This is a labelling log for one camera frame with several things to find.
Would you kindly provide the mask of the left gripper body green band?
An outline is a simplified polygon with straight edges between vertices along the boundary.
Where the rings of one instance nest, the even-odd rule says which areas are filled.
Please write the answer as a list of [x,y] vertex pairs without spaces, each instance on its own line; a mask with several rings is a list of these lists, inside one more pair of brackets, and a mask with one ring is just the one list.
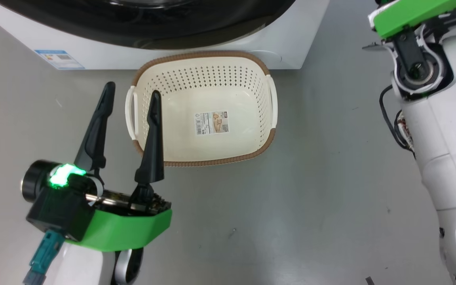
[[95,251],[125,251],[147,246],[170,227],[171,202],[154,194],[149,204],[130,203],[130,196],[104,190],[100,198],[87,194],[94,202],[94,216],[81,241],[67,243]]

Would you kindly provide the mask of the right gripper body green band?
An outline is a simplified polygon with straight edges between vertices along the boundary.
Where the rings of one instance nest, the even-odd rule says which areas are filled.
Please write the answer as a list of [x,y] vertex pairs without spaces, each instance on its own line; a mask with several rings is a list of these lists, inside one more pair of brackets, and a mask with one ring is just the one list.
[[370,13],[369,24],[380,38],[390,38],[454,9],[456,0],[395,0]]

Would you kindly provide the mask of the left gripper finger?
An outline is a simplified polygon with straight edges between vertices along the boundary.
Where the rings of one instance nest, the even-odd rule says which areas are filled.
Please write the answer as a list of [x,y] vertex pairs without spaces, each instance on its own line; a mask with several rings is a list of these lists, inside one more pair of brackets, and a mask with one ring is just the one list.
[[108,119],[113,112],[116,84],[107,82],[91,117],[74,165],[90,171],[99,171],[106,166],[105,141]]
[[157,90],[154,90],[151,95],[147,123],[149,130],[142,161],[135,173],[135,182],[139,186],[164,179],[162,96]]

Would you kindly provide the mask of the basket product label sticker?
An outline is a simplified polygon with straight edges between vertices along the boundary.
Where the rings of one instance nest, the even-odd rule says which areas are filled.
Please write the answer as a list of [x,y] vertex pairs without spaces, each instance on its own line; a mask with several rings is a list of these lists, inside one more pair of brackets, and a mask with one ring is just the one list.
[[230,131],[228,112],[197,112],[194,115],[196,135],[217,135]]

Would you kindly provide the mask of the cream perforated laundry basket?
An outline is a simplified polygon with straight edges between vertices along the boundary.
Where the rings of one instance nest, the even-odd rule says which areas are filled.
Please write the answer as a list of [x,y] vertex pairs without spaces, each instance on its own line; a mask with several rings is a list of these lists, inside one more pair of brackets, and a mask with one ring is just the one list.
[[[273,142],[277,91],[266,65],[241,51],[204,51],[158,58],[136,73],[125,97],[125,123],[142,156],[152,92],[162,99],[167,167],[203,167],[255,158]],[[228,112],[230,131],[196,135],[197,112]]]

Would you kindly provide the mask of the white front-load washing machine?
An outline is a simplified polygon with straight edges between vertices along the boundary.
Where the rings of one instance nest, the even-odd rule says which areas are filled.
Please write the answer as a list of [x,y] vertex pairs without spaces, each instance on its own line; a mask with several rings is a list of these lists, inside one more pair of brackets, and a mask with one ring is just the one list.
[[298,70],[313,43],[329,0],[295,0],[277,20],[228,43],[180,50],[146,50],[89,40],[47,27],[0,5],[0,27],[34,50],[64,50],[85,70],[137,70],[164,56],[199,51],[244,51],[271,70]]

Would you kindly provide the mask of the blue energy label sticker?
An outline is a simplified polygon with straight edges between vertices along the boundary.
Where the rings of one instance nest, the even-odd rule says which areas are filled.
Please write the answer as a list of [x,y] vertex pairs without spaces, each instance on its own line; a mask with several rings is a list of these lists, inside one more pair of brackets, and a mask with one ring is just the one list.
[[57,70],[84,70],[85,67],[64,50],[34,50]]

